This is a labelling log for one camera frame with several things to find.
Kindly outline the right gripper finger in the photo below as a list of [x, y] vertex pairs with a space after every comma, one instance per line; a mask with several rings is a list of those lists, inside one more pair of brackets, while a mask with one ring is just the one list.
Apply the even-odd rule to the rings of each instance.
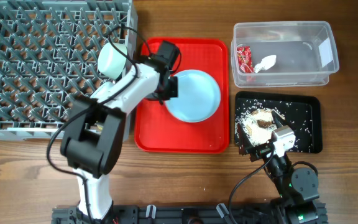
[[286, 126], [286, 121], [274, 110], [271, 111], [273, 122], [275, 123], [277, 128], [281, 128]]
[[249, 138], [240, 123], [237, 124], [237, 134], [239, 152], [249, 152], [252, 148], [252, 144], [250, 143]]

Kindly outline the light blue plate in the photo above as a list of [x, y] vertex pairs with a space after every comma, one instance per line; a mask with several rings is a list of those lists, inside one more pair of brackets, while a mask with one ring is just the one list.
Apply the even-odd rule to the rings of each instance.
[[168, 112], [180, 121], [198, 123], [218, 110], [221, 91], [217, 81], [201, 70], [184, 70], [178, 79], [178, 96], [165, 102]]

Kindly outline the white tissue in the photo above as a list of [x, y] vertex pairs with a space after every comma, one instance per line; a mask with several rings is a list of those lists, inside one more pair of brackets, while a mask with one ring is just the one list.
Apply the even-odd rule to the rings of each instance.
[[264, 57], [260, 63], [258, 63], [254, 67], [254, 73], [259, 73], [260, 71], [266, 71], [272, 68], [276, 64], [277, 56], [276, 55], [269, 55]]

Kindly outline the green bowl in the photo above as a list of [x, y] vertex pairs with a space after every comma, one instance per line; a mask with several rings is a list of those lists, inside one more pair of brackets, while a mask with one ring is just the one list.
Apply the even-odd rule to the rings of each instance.
[[106, 43], [98, 56], [97, 66], [99, 72], [110, 79], [117, 79], [122, 73], [127, 59], [120, 54], [110, 43]]

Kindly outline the red snack wrapper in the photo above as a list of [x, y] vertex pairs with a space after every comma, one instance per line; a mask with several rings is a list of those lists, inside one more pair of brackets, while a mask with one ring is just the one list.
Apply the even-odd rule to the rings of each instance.
[[249, 46], [237, 47], [237, 62], [241, 72], [254, 72], [254, 67], [252, 64], [252, 53]]

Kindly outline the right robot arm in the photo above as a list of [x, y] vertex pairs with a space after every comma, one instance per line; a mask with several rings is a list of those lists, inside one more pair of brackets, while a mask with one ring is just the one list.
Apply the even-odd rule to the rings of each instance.
[[258, 146], [253, 146], [242, 126], [237, 125], [239, 154], [250, 155], [252, 162], [262, 159], [264, 163], [233, 188], [228, 209], [232, 208], [232, 198], [238, 187], [264, 170], [280, 195], [269, 205], [270, 215], [277, 223], [318, 223], [322, 218], [316, 202], [319, 198], [318, 170], [309, 162], [290, 162], [287, 151], [295, 145], [294, 130], [275, 111], [272, 111], [272, 118], [277, 128], [267, 142]]

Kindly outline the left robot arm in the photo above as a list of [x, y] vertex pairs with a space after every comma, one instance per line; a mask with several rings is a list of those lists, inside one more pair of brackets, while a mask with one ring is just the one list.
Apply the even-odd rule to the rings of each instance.
[[122, 149], [127, 116], [144, 99], [163, 103], [178, 95], [180, 49], [162, 41], [117, 84], [103, 84], [90, 98], [78, 98], [66, 123], [60, 152], [77, 176], [80, 202], [66, 212], [54, 209], [53, 223], [117, 223], [109, 192], [109, 173]]

